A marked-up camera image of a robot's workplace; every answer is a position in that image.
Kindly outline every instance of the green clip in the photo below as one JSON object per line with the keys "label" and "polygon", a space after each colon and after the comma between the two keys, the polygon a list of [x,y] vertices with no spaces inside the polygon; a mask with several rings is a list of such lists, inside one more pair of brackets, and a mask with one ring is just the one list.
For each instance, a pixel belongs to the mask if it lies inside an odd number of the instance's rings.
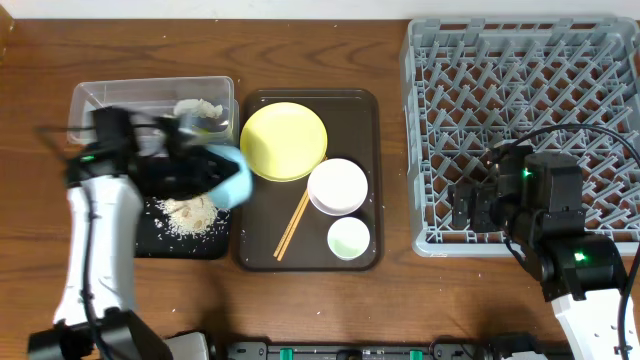
{"label": "green clip", "polygon": [[409,360],[422,360],[422,351],[411,350],[409,352]]}
{"label": "green clip", "polygon": [[293,349],[280,349],[280,360],[293,360]]}

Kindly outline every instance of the clear plastic container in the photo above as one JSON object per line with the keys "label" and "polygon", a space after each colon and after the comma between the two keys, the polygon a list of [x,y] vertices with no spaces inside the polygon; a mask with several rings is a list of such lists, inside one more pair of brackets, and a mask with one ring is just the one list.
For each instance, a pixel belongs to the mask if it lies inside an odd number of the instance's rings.
{"label": "clear plastic container", "polygon": [[[165,79],[135,79],[81,83],[76,86],[71,101],[69,127],[92,126],[89,112],[107,106],[119,106],[152,116],[173,116],[180,100],[203,99],[221,105],[222,115],[206,118],[215,129],[207,133],[207,142],[237,144],[237,103],[233,98],[233,81],[226,76],[183,77]],[[150,123],[147,116],[135,116],[134,123]],[[154,129],[139,129],[142,143],[155,143],[161,135]],[[88,144],[94,140],[91,131],[70,131],[69,142]]]}

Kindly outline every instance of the black cutting board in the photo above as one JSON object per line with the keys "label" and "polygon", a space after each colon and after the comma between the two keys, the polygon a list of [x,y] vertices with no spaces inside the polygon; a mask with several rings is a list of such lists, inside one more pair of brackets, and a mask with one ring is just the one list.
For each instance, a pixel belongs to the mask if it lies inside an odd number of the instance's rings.
{"label": "black cutting board", "polygon": [[231,211],[219,210],[214,224],[197,236],[174,236],[158,201],[145,199],[136,234],[136,257],[215,260],[229,245]]}

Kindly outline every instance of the yellow plate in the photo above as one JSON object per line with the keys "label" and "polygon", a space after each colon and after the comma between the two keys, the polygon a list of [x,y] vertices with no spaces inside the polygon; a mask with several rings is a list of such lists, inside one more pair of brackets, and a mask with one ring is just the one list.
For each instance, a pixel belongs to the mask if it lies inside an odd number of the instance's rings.
{"label": "yellow plate", "polygon": [[271,181],[293,181],[322,162],[327,130],[307,107],[271,104],[256,111],[244,125],[240,150],[257,175]]}

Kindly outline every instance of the white wall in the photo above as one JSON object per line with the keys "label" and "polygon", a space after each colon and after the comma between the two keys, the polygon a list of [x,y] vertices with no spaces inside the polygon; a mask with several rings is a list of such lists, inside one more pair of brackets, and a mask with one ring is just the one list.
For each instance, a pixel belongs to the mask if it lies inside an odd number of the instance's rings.
{"label": "white wall", "polygon": [[595,15],[640,19],[640,0],[0,0],[14,18],[410,19]]}

